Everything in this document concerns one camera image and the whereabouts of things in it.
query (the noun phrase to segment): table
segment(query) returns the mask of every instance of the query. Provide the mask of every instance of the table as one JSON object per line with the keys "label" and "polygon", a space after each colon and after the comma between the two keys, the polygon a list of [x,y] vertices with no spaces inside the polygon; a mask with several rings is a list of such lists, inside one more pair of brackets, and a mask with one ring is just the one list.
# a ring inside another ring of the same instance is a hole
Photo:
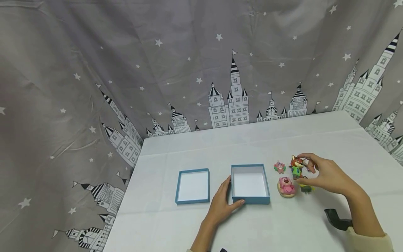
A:
{"label": "table", "polygon": [[350,218],[342,196],[317,189],[286,199],[277,191],[273,164],[288,165],[301,152],[335,160],[370,195],[395,251],[403,249],[403,168],[347,113],[336,111],[147,138],[104,251],[185,252],[210,204],[175,204],[179,171],[209,168],[212,198],[232,164],[253,163],[265,165],[271,203],[233,214],[219,227],[212,252],[344,251],[344,232],[330,226],[323,211],[336,208]]}

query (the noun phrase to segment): human hand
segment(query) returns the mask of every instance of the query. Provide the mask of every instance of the human hand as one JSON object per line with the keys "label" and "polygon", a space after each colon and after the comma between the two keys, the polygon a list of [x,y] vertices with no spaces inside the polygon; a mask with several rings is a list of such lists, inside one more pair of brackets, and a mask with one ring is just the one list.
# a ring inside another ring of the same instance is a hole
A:
{"label": "human hand", "polygon": [[228,205],[227,191],[230,182],[231,176],[229,176],[221,184],[220,188],[216,192],[216,195],[214,195],[213,200],[211,201],[210,209],[208,210],[206,218],[204,219],[213,226],[217,226],[223,222],[235,209],[241,207],[245,203],[245,200],[238,200],[232,205]]}
{"label": "human hand", "polygon": [[329,192],[344,196],[363,191],[333,160],[321,158],[313,153],[302,153],[298,157],[308,158],[309,164],[307,168],[312,173],[316,173],[316,170],[318,170],[319,175],[314,179],[297,179],[297,183],[321,187]]}

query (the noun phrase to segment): fabric backdrop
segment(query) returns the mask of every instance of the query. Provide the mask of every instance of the fabric backdrop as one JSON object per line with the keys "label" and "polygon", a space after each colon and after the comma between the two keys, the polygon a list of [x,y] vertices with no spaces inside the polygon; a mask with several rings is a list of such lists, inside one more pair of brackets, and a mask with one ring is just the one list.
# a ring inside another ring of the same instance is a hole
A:
{"label": "fabric backdrop", "polygon": [[403,164],[402,28],[403,0],[0,1],[2,248],[102,251],[146,137],[345,110]]}

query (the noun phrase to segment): blue box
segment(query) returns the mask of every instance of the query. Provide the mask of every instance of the blue box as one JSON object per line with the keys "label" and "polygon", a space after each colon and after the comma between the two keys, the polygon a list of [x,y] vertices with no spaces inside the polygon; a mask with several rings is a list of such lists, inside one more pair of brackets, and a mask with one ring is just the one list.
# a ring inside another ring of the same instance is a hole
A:
{"label": "blue box", "polygon": [[196,169],[180,171],[175,203],[194,204],[210,202],[210,171]]}
{"label": "blue box", "polygon": [[232,200],[269,204],[270,192],[263,164],[231,165]]}

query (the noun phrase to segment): cream sleeve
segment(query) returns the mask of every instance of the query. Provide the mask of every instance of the cream sleeve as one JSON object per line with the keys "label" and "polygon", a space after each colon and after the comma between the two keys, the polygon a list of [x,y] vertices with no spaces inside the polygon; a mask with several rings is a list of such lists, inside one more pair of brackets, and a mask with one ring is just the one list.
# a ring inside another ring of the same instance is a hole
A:
{"label": "cream sleeve", "polygon": [[384,237],[368,237],[355,233],[353,227],[347,229],[347,239],[354,252],[393,252],[389,235]]}

